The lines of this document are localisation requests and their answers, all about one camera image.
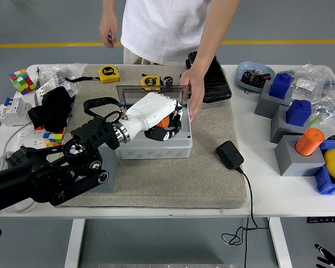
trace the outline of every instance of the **yellow floor line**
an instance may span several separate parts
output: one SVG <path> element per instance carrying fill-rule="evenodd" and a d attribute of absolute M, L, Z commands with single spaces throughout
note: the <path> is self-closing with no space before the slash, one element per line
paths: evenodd
<path fill-rule="evenodd" d="M 330 40 L 224 40 L 224 45 L 301 45 L 301 44 L 335 44 Z M 103 46 L 101 42 L 72 42 L 72 43 L 28 43 L 28 44 L 0 44 L 0 49 L 18 49 L 29 47 L 70 47 L 70 46 Z"/>

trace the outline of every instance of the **blue container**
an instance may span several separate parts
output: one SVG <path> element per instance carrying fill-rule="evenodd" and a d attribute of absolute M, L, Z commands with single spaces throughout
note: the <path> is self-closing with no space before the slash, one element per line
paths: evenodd
<path fill-rule="evenodd" d="M 243 88 L 247 88 L 249 90 L 256 91 L 258 93 L 262 92 L 261 88 L 256 88 L 253 87 L 252 85 L 247 85 L 241 81 L 243 74 L 247 70 L 258 70 L 264 74 L 270 74 L 271 75 L 271 80 L 275 78 L 275 72 L 268 67 L 267 65 L 263 65 L 260 63 L 254 63 L 252 61 L 244 61 L 240 63 L 237 67 L 237 73 L 236 73 L 236 78 L 237 78 L 237 84 L 240 85 Z"/>
<path fill-rule="evenodd" d="M 277 74 L 269 90 L 269 96 L 284 99 L 293 77 L 289 74 Z"/>
<path fill-rule="evenodd" d="M 312 104 L 310 102 L 295 99 L 286 111 L 285 121 L 287 124 L 303 127 L 311 114 Z"/>
<path fill-rule="evenodd" d="M 335 149 L 335 141 L 325 140 L 319 146 L 322 154 L 324 155 L 327 150 Z M 316 173 L 315 179 L 317 181 L 318 191 L 321 194 L 333 194 L 335 193 L 335 183 L 331 182 L 329 172 L 326 165 L 323 165 Z"/>

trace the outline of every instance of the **colorful cube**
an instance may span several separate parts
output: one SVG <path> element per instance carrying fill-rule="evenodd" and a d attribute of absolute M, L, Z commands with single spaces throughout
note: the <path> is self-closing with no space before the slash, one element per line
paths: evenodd
<path fill-rule="evenodd" d="M 25 69 L 16 71 L 9 75 L 11 83 L 22 95 L 36 89 L 36 85 L 30 79 Z"/>
<path fill-rule="evenodd" d="M 66 127 L 58 133 L 45 132 L 43 140 L 47 146 L 62 145 L 65 136 Z"/>

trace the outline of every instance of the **blue plastic block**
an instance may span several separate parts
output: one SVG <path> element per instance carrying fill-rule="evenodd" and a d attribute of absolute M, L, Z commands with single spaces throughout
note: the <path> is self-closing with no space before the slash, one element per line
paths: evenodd
<path fill-rule="evenodd" d="M 312 104 L 307 100 L 295 99 L 288 111 L 286 111 L 286 122 L 291 125 L 303 127 L 312 114 Z"/>
<path fill-rule="evenodd" d="M 335 149 L 335 140 L 325 140 L 319 146 L 322 154 L 324 155 L 327 150 Z M 317 181 L 317 188 L 321 194 L 335 193 L 335 183 L 331 181 L 326 165 L 323 165 L 316 173 L 315 179 Z"/>
<path fill-rule="evenodd" d="M 293 78 L 289 74 L 277 74 L 269 90 L 269 96 L 284 99 Z"/>

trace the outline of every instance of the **robotic arm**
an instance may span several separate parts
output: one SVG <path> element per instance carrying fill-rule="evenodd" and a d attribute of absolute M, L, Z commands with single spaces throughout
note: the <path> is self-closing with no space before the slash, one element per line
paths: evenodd
<path fill-rule="evenodd" d="M 0 210 L 27 198 L 59 205 L 104 183 L 109 173 L 102 169 L 100 145 L 115 150 L 180 109 L 176 100 L 151 92 L 125 114 L 118 112 L 119 120 L 94 117 L 73 130 L 73 138 L 65 145 L 38 150 L 21 146 L 7 159 L 9 169 L 0 171 Z M 46 159 L 60 152 L 63 156 L 57 160 Z"/>

